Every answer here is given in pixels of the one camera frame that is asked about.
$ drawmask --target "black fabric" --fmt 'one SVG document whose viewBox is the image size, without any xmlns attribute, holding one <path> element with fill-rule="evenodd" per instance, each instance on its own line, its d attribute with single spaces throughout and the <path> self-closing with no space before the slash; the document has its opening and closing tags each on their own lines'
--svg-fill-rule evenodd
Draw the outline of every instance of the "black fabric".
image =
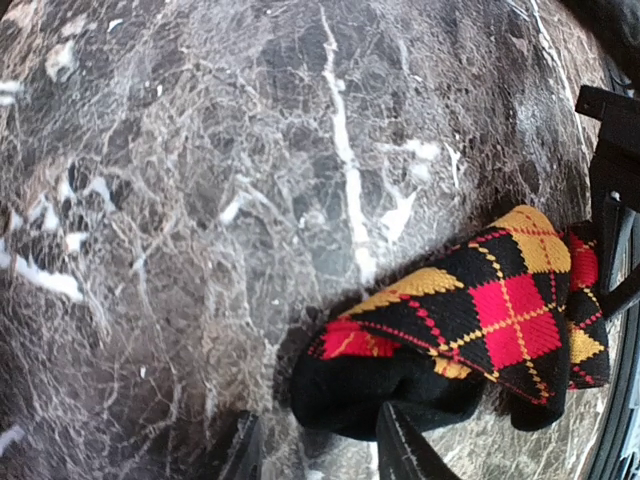
<svg viewBox="0 0 640 480">
<path fill-rule="evenodd" d="M 373 441 L 380 407 L 394 401 L 420 431 L 467 420 L 486 380 L 472 372 L 464 380 L 434 372 L 435 361 L 409 348 L 393 358 L 311 356 L 296 364 L 291 408 L 304 427 Z"/>
</svg>

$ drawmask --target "red stitching line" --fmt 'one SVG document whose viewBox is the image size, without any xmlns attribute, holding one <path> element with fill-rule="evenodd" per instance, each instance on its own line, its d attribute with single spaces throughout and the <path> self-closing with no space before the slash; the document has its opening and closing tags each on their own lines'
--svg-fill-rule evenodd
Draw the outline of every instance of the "red stitching line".
<svg viewBox="0 0 640 480">
<path fill-rule="evenodd" d="M 591 318 L 589 318 L 588 320 L 585 320 L 584 322 L 582 322 L 580 325 L 578 325 L 578 327 L 580 329 L 584 330 L 585 327 L 588 327 L 588 326 L 592 325 L 600 317 L 602 317 L 602 312 L 598 312 L 595 315 L 592 315 Z"/>
<path fill-rule="evenodd" d="M 523 215 L 527 217 L 527 219 L 531 220 L 531 223 L 533 223 L 534 227 L 538 228 L 538 225 L 536 225 L 535 220 L 533 220 L 529 214 L 523 213 Z M 544 230 L 533 230 L 526 227 L 525 228 L 509 227 L 509 231 L 512 233 L 523 233 L 525 235 L 533 235 L 537 237 L 558 237 L 558 234 L 556 232 L 544 231 Z"/>
<path fill-rule="evenodd" d="M 506 235 L 509 235 L 509 232 L 507 230 L 500 230 L 499 232 L 493 232 L 481 237 L 474 238 L 471 241 L 476 243 L 483 243 L 488 242 L 489 240 L 493 240 L 494 238 L 504 237 Z"/>
<path fill-rule="evenodd" d="M 419 346 L 419 347 L 422 347 L 422 348 L 428 348 L 428 349 L 436 349 L 436 350 L 437 350 L 437 347 L 434 347 L 433 345 L 429 345 L 428 343 L 423 342 L 422 340 L 419 340 L 419 339 L 417 339 L 417 338 L 415 338 L 415 337 L 412 337 L 411 335 L 407 335 L 407 334 L 406 334 L 406 333 L 404 333 L 404 332 L 400 332 L 399 330 L 395 330 L 395 329 L 393 329 L 393 328 L 389 328 L 389 327 L 387 327 L 387 326 L 385 326 L 385 325 L 378 325 L 378 324 L 375 324 L 375 323 L 370 323 L 370 322 L 361 321 L 361 320 L 354 320 L 354 322 L 356 322 L 356 323 L 358 323 L 358 324 L 360 324 L 360 325 L 362 325 L 362 326 L 365 326 L 365 327 L 375 328 L 375 329 L 378 329 L 378 330 L 382 330 L 382 331 L 384 331 L 384 332 L 386 332 L 386 333 L 390 333 L 390 334 L 392 334 L 392 335 L 396 335 L 396 336 L 398 336 L 398 337 L 400 337 L 400 338 L 403 338 L 403 339 L 405 339 L 406 341 L 409 341 L 409 342 L 411 342 L 411 343 L 413 343 L 414 345 L 417 345 L 417 346 Z M 449 353 L 449 352 L 439 352 L 439 354 L 444 355 L 444 356 L 446 356 L 446 357 L 451 357 L 451 358 L 453 358 L 453 359 L 454 359 L 454 360 L 456 360 L 456 361 L 459 361 L 459 362 L 461 362 L 461 363 L 465 363 L 465 364 L 467 364 L 468 366 L 470 366 L 470 367 L 474 368 L 475 370 L 477 370 L 477 371 L 479 371 L 479 372 L 486 373 L 487 375 L 491 375 L 491 374 L 490 374 L 489 372 L 487 372 L 484 368 L 480 367 L 479 365 L 476 365 L 475 363 L 473 363 L 473 362 L 471 362 L 471 361 L 467 360 L 466 358 L 460 358 L 460 357 L 458 357 L 458 358 L 456 359 L 456 355 L 457 355 L 457 353 L 456 353 L 455 351 L 454 351 L 454 352 L 452 352 L 452 353 Z M 519 388 L 516 388 L 516 387 L 514 387 L 513 385 L 511 385 L 511 384 L 509 384 L 509 383 L 506 383 L 506 382 L 502 382 L 502 383 L 503 383 L 505 386 L 509 387 L 513 392 L 515 392 L 515 393 L 517 393 L 518 395 L 521 395 L 522 397 L 524 397 L 524 398 L 526 398 L 527 400 L 529 400 L 529 401 L 530 401 L 531 403 L 533 403 L 534 405 L 546 405 L 546 404 L 548 403 L 548 399 L 547 399 L 547 398 L 538 399 L 538 398 L 532 397 L 531 395 L 529 395 L 529 394 L 527 394 L 527 393 L 523 392 L 523 391 L 522 391 L 522 390 L 520 390 Z M 554 393 L 554 392 L 549 392 L 549 395 L 550 395 L 550 396 L 554 396 L 554 395 L 555 395 L 555 393 Z"/>
<path fill-rule="evenodd" d="M 415 309 L 416 315 L 424 320 L 424 322 L 426 323 L 427 327 L 431 328 L 431 334 L 434 337 L 438 337 L 438 343 L 440 345 L 445 345 L 447 343 L 447 339 L 444 338 L 442 335 L 440 335 L 440 333 L 441 333 L 440 329 L 436 326 L 436 322 L 429 316 L 429 312 L 427 312 L 427 310 L 422 308 L 420 303 L 416 302 L 415 300 L 411 300 L 408 305 L 409 305 L 409 307 Z"/>
<path fill-rule="evenodd" d="M 577 366 L 577 365 L 576 365 L 575 367 L 573 367 L 573 371 L 574 371 L 575 373 L 579 373 L 579 374 L 580 374 L 580 376 L 581 376 L 582 378 L 584 378 L 584 379 L 585 379 L 585 381 L 586 381 L 589 385 L 595 385 L 595 384 L 596 384 L 596 382 L 594 382 L 594 381 L 593 381 L 593 378 L 591 377 L 591 375 L 587 374 L 587 372 L 585 372 L 584 370 L 582 370 L 579 366 Z"/>
</svg>

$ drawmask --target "marble surface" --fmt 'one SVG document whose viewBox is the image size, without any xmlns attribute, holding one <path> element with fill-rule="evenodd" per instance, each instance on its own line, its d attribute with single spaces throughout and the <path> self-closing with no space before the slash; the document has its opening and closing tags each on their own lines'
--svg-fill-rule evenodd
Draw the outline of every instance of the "marble surface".
<svg viewBox="0 0 640 480">
<path fill-rule="evenodd" d="M 3 478 L 190 478 L 238 409 L 265 479 L 376 478 L 287 407 L 311 333 L 516 204 L 588 215 L 600 56 L 551 0 L 16 0 L 0 47 Z M 570 478 L 606 395 L 429 437 Z"/>
</svg>

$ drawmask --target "argyle sock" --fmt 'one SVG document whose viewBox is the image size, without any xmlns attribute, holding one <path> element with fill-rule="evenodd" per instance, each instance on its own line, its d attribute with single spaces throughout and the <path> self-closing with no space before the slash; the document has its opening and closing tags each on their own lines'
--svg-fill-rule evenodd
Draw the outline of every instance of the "argyle sock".
<svg viewBox="0 0 640 480">
<path fill-rule="evenodd" d="M 515 428 L 556 421 L 568 386 L 599 386 L 609 373 L 589 225 L 566 236 L 571 252 L 561 237 L 517 207 L 330 321 L 294 368 L 298 421 L 373 440 L 380 406 L 393 401 L 426 431 L 469 418 L 486 381 L 509 392 Z"/>
</svg>

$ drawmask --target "red diamond pattern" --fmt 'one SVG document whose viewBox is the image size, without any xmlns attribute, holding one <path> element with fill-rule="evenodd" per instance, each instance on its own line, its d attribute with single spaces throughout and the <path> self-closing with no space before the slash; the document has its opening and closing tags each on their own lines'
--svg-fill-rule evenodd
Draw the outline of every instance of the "red diamond pattern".
<svg viewBox="0 0 640 480">
<path fill-rule="evenodd" d="M 532 275 L 483 285 L 470 293 L 480 325 L 491 330 L 485 342 L 496 369 L 521 362 L 525 353 L 535 359 L 562 346 L 553 315 L 545 309 Z"/>
</svg>

